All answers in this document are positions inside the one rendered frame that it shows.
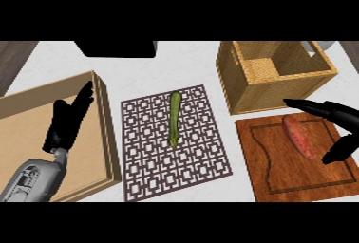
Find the tall wicker basket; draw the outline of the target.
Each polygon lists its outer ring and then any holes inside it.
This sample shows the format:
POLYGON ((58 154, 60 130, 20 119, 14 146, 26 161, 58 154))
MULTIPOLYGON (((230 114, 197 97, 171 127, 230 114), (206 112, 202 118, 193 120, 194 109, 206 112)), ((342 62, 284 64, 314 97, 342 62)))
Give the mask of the tall wicker basket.
POLYGON ((283 108, 338 74, 315 41, 221 41, 215 68, 231 115, 283 108))

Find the patterned brown placemat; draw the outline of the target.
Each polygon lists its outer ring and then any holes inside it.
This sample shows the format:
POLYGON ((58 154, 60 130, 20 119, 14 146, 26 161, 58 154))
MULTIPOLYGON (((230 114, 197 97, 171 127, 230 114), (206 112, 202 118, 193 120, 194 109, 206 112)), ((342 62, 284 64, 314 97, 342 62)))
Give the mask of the patterned brown placemat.
POLYGON ((120 113, 126 202, 233 174, 200 84, 120 102, 120 113))

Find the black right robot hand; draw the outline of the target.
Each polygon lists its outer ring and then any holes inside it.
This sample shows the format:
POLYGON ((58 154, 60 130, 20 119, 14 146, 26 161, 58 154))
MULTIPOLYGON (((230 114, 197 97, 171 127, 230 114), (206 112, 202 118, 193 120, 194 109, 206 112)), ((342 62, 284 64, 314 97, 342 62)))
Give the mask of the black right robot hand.
POLYGON ((283 102, 287 107, 323 117, 348 132, 345 136, 339 137, 321 156, 323 164, 344 161, 359 148, 359 110, 329 101, 317 103, 308 100, 283 99, 283 102))

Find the red sweet potato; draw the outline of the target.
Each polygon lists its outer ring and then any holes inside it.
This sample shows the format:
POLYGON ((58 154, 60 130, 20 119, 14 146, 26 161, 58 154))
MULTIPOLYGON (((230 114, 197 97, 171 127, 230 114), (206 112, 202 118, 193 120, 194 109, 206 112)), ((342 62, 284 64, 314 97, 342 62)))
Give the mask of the red sweet potato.
POLYGON ((281 118, 283 132, 289 142, 298 151, 302 158, 308 161, 315 160, 315 151, 310 138, 308 131, 298 119, 292 115, 284 115, 281 118))

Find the pale wooden drawer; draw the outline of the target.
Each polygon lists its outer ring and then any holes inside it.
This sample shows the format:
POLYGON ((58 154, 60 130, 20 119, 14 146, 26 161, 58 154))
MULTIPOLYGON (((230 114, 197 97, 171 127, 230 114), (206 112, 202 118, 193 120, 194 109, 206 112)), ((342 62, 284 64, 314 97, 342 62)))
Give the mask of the pale wooden drawer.
POLYGON ((92 71, 0 98, 0 202, 75 201, 120 182, 92 71))

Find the green cucumber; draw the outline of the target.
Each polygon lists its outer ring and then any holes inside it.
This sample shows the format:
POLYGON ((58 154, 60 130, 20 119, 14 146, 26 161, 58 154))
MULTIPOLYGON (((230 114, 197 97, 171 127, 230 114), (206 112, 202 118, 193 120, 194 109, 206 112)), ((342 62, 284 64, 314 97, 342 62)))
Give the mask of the green cucumber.
POLYGON ((180 121, 180 102, 181 95, 177 91, 174 91, 169 95, 169 130, 168 130, 168 142, 172 148, 177 147, 180 140, 180 129, 178 129, 178 121, 180 121))

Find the brown wooden cutting board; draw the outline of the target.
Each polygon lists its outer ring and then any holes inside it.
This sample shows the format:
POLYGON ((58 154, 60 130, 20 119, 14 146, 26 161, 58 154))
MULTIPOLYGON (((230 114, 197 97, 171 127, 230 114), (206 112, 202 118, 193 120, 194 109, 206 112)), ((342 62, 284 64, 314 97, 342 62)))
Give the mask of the brown wooden cutting board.
POLYGON ((321 164, 339 138, 333 124, 293 113, 305 127, 315 159, 305 160, 283 132, 281 115, 236 120, 234 127, 256 201, 314 201, 359 195, 359 167, 352 158, 321 164))

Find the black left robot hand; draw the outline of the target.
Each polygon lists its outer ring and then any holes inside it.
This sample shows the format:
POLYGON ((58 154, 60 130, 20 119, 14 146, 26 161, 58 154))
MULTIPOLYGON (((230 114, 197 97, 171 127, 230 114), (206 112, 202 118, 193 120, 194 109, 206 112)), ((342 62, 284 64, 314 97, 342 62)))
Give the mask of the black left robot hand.
POLYGON ((51 124, 41 147, 45 153, 53 153, 57 148, 63 148, 66 151, 70 149, 79 125, 94 101, 92 94, 92 82, 88 81, 78 91, 72 103, 66 103, 63 100, 54 101, 51 124))

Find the black appliance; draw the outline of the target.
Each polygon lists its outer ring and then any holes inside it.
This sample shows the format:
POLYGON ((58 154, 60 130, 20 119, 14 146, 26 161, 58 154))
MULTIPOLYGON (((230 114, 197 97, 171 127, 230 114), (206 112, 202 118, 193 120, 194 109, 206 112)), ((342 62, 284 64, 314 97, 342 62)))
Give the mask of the black appliance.
POLYGON ((153 58, 156 41, 75 41, 86 57, 153 58))

